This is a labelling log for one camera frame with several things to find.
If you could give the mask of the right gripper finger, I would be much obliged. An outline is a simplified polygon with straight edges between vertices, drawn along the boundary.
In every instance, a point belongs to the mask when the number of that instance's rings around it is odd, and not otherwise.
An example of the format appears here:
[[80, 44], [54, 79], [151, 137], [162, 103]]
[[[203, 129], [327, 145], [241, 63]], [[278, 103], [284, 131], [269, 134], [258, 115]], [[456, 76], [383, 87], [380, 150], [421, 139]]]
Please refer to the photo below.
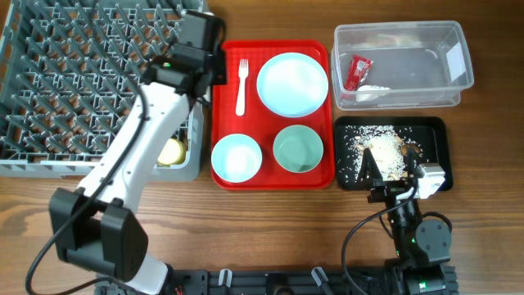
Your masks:
[[416, 150], [411, 146], [408, 146], [406, 148], [405, 156], [406, 156], [406, 166], [407, 166], [408, 178], [413, 178], [414, 170], [420, 164], [421, 158], [418, 155], [418, 153], [416, 152]]
[[362, 162], [357, 176], [357, 181], [359, 183], [374, 183], [384, 181], [384, 179], [382, 178], [382, 173], [379, 170], [378, 165], [369, 147], [366, 147], [363, 150]]

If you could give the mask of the food scraps and rice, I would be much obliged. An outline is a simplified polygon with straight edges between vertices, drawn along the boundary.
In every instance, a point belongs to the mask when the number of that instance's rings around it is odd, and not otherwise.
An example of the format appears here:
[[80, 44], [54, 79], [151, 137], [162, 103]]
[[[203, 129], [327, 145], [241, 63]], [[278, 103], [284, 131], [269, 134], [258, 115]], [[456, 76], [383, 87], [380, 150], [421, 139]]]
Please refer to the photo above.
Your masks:
[[392, 125], [347, 125], [341, 131], [342, 154], [337, 159], [337, 172], [345, 184], [357, 180], [366, 148], [372, 153], [384, 180], [408, 176], [405, 164], [408, 148], [413, 148], [420, 157], [423, 155], [419, 143], [400, 134], [411, 131], [410, 127], [396, 131]]

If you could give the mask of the cream plastic fork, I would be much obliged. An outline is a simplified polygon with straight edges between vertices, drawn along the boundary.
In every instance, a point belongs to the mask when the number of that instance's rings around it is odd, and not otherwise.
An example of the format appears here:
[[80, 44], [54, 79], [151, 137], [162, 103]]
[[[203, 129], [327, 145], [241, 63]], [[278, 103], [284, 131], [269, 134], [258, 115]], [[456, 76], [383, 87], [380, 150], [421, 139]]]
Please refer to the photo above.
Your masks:
[[243, 116], [246, 110], [246, 78], [249, 75], [249, 61], [242, 58], [238, 67], [238, 77], [240, 79], [235, 113], [237, 116]]

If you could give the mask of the green bowl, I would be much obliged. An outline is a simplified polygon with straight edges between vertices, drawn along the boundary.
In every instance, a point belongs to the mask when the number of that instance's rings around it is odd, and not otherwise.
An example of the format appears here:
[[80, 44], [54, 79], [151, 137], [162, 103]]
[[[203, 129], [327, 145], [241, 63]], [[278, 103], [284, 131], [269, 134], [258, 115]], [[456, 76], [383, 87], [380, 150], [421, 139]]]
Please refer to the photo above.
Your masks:
[[310, 127], [290, 125], [282, 129], [273, 141], [273, 156], [277, 163], [291, 173], [306, 173], [322, 160], [323, 141]]

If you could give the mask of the white napkin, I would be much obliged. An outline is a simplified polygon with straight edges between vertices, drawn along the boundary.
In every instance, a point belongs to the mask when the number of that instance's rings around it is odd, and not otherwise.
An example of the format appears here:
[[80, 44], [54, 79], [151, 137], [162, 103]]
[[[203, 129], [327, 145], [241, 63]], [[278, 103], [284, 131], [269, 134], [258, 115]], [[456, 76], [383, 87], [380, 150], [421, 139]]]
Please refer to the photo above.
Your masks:
[[377, 85], [362, 85], [357, 88], [356, 101], [367, 102], [378, 99], [391, 91], [391, 88]]

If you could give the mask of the yellow plastic cup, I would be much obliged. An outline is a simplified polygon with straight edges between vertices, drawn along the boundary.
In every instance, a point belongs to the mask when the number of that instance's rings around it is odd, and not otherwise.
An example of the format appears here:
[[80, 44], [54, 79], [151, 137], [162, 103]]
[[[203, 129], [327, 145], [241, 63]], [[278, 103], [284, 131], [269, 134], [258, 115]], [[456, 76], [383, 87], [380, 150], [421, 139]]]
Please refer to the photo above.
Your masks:
[[182, 164], [185, 161], [187, 148], [178, 139], [170, 138], [163, 147], [157, 158], [160, 166], [171, 166]]

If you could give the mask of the red ketchup packet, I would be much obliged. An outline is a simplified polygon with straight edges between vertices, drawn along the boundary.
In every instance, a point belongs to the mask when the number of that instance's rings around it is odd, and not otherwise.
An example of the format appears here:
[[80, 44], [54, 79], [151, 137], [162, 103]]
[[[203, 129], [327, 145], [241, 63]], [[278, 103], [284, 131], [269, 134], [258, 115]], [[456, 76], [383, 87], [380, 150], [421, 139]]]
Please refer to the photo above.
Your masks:
[[353, 55], [350, 61], [348, 75], [344, 83], [344, 89], [347, 91], [355, 91], [367, 78], [368, 72], [373, 66], [373, 61]]

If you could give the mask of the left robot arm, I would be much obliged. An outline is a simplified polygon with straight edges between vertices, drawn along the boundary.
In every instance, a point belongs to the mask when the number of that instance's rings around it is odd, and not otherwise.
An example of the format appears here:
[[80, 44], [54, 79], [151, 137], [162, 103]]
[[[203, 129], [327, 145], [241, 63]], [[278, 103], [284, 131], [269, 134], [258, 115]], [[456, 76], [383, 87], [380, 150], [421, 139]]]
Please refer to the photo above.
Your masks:
[[131, 84], [137, 98], [113, 143], [76, 190], [59, 188], [49, 202], [57, 257], [101, 281], [137, 294], [164, 294], [170, 266], [148, 254], [136, 213], [157, 158], [193, 106], [225, 84], [224, 21], [185, 11], [169, 56], [154, 57]]

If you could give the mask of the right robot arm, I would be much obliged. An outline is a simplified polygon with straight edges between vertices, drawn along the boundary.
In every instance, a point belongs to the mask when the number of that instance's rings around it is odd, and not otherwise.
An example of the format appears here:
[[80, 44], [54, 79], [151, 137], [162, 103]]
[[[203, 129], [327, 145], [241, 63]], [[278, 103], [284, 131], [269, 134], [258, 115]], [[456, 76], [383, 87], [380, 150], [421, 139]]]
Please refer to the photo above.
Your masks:
[[371, 150], [363, 151], [357, 176], [360, 188], [370, 192], [368, 202], [383, 202], [397, 257], [386, 263], [395, 294], [456, 294], [458, 284], [450, 261], [452, 224], [438, 212], [420, 211], [445, 182], [437, 163], [423, 163], [412, 147], [406, 149], [407, 175], [398, 180], [382, 177]]

